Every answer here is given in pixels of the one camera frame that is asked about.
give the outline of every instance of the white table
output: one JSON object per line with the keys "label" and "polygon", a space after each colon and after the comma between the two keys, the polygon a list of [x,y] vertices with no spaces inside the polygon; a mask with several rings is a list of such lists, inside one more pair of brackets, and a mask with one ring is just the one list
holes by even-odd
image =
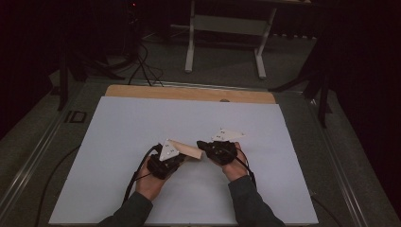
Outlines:
{"label": "white table", "polygon": [[[195,52],[195,30],[206,30],[215,32],[226,32],[234,34],[245,34],[255,35],[261,37],[260,45],[254,50],[254,57],[256,61],[257,73],[260,79],[266,79],[265,65],[262,59],[262,53],[265,48],[266,41],[268,40],[270,29],[273,23],[273,19],[277,8],[272,8],[270,12],[266,12],[269,18],[266,21],[262,20],[250,20],[250,19],[239,19],[230,17],[217,17],[211,15],[200,15],[195,11],[196,0],[191,1],[191,17],[189,21],[189,45],[186,52],[185,72],[191,73],[194,61]],[[296,3],[298,0],[282,0],[282,1],[271,1],[271,2],[283,2],[283,3]],[[305,0],[303,3],[310,3],[309,0]]]}
{"label": "white table", "polygon": [[[169,138],[195,147],[220,127],[245,132],[237,141],[259,193],[278,218],[287,225],[318,222],[278,105],[104,96],[49,223],[100,222],[121,205],[133,171],[153,145]],[[185,163],[153,202],[146,224],[234,225],[227,183],[204,154]]]}

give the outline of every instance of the small white table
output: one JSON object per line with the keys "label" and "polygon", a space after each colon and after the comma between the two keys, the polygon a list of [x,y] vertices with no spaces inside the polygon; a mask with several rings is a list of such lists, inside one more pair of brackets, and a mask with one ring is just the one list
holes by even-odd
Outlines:
{"label": "small white table", "polygon": [[[261,36],[262,41],[260,45],[254,50],[254,57],[256,59],[257,72],[261,79],[266,79],[265,65],[262,59],[262,52],[265,48],[266,41],[269,37],[271,25],[276,13],[277,8],[272,8],[269,13],[267,21],[260,20],[246,20],[229,17],[217,17],[209,15],[198,15],[195,12],[195,1],[191,2],[191,18],[189,21],[189,45],[186,53],[185,72],[192,72],[192,65],[194,60],[194,33],[195,30],[207,30],[216,32],[227,32],[235,34],[246,34]],[[299,2],[298,0],[283,0],[282,2]]]}

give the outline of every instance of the floor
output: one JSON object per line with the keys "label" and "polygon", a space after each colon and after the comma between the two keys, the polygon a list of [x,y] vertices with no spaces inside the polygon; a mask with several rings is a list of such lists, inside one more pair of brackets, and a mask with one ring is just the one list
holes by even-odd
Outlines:
{"label": "floor", "polygon": [[[138,70],[131,84],[147,85],[146,75],[156,86],[268,91],[297,77],[315,43],[308,39],[269,38],[263,54],[268,79],[260,80],[251,48],[209,42],[207,34],[199,35],[193,72],[186,74],[183,69],[187,46],[185,32],[182,34],[174,36],[170,43],[160,42],[155,35],[147,36],[141,48],[141,56],[145,57],[148,52],[146,74]],[[55,170],[40,208],[50,173],[82,141],[96,104],[107,87],[127,84],[137,67],[135,64],[115,72],[125,80],[110,80],[92,70],[88,70],[90,77],[85,83],[70,79],[70,101],[63,112],[57,112],[57,96],[45,96],[0,141],[0,195],[4,195],[0,203],[3,209],[0,226],[34,225],[37,216],[39,226],[48,226],[76,153],[67,156]],[[57,84],[58,72],[50,77]],[[326,115],[327,129],[323,129],[316,117],[316,100],[306,100],[301,95],[304,87],[305,84],[300,84],[274,96],[286,119],[306,184],[318,201],[314,201],[319,219],[315,226],[338,226],[330,213],[342,226],[401,226],[336,94],[329,94],[331,113]],[[65,122],[70,111],[86,112],[88,116],[83,123]]]}

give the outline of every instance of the gray floor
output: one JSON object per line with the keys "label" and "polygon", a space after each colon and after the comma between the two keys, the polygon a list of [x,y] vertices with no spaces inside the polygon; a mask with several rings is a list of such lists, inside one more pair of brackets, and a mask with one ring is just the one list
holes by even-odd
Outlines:
{"label": "gray floor", "polygon": [[[213,44],[200,43],[195,48],[191,74],[183,71],[186,44],[180,37],[170,44],[150,42],[149,39],[144,41],[143,44],[148,49],[146,63],[163,69],[164,74],[160,81],[164,86],[196,84],[195,86],[213,85],[267,91],[269,87],[280,85],[297,76],[315,41],[270,38],[263,54],[269,75],[266,80],[260,80],[256,75],[251,49],[226,45],[224,48],[216,48]],[[134,65],[117,73],[129,78],[136,67]],[[157,69],[153,68],[153,72],[156,76],[161,75]],[[144,75],[139,71],[133,83],[145,84],[143,79]],[[46,96],[0,141],[0,195],[7,195],[14,176],[20,174],[19,170],[32,152],[38,148],[45,151],[25,190],[17,195],[18,200],[15,200],[15,204],[7,212],[8,217],[3,219],[4,226],[33,226],[40,196],[50,172],[69,150],[80,144],[96,104],[107,87],[113,83],[127,82],[127,79],[105,79],[94,72],[86,83],[72,81],[71,101],[65,110],[87,112],[89,116],[85,123],[63,123],[66,113],[57,112],[58,98]],[[328,102],[332,113],[326,116],[328,128],[324,130],[316,120],[316,105],[300,95],[304,86],[301,84],[290,91],[274,95],[286,119],[309,190],[316,193],[316,198],[325,204],[343,226],[401,226],[336,95],[330,93]],[[48,135],[47,129],[53,125],[58,125],[54,136],[45,140],[47,136],[43,135]],[[40,226],[47,226],[69,168],[74,162],[74,156],[75,153],[61,164],[50,182]],[[315,226],[337,226],[319,204],[314,205],[320,222]]]}

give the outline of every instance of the gray sleeve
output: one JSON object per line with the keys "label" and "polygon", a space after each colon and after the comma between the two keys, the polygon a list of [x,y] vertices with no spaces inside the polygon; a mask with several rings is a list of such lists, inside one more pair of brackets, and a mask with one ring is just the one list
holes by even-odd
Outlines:
{"label": "gray sleeve", "polygon": [[143,226],[148,218],[151,201],[138,192],[133,192],[130,198],[112,216],[100,221],[101,227],[136,227]]}
{"label": "gray sleeve", "polygon": [[233,199],[235,219],[239,226],[286,226],[263,202],[250,176],[238,178],[228,185]]}

